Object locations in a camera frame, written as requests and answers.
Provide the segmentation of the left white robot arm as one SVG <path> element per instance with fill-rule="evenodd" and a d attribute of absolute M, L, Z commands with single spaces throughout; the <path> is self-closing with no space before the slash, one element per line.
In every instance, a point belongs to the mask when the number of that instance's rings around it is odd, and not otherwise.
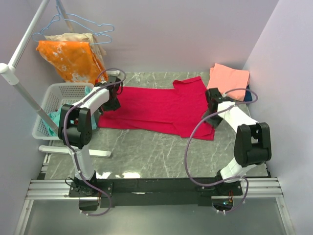
<path fill-rule="evenodd" d="M 123 80 L 110 76 L 108 82 L 97 83 L 82 99 L 61 107 L 58 137 L 67 146 L 75 166 L 75 179 L 83 181 L 80 191 L 87 197 L 97 193 L 92 181 L 95 170 L 89 153 L 92 138 L 92 115 L 115 111 L 121 107 L 117 96 L 123 90 Z"/>

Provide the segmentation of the magenta t-shirt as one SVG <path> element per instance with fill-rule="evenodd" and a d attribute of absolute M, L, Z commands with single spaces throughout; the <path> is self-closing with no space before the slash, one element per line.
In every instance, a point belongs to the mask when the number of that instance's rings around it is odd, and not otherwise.
<path fill-rule="evenodd" d="M 121 107 L 105 112 L 99 128 L 143 129 L 190 137 L 207 110 L 206 87 L 201 77 L 174 80 L 171 89 L 124 87 Z"/>

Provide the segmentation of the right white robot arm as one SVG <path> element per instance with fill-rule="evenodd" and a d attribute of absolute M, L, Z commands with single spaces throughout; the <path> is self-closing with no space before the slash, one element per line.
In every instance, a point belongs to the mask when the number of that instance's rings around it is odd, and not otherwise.
<path fill-rule="evenodd" d="M 249 170 L 271 159 L 270 128 L 265 122 L 252 119 L 238 105 L 239 102 L 221 94 L 217 88 L 205 92 L 208 109 L 205 122 L 217 128 L 222 121 L 235 131 L 233 159 L 217 173 L 215 191 L 226 195 L 232 189 L 235 177 L 243 177 Z"/>

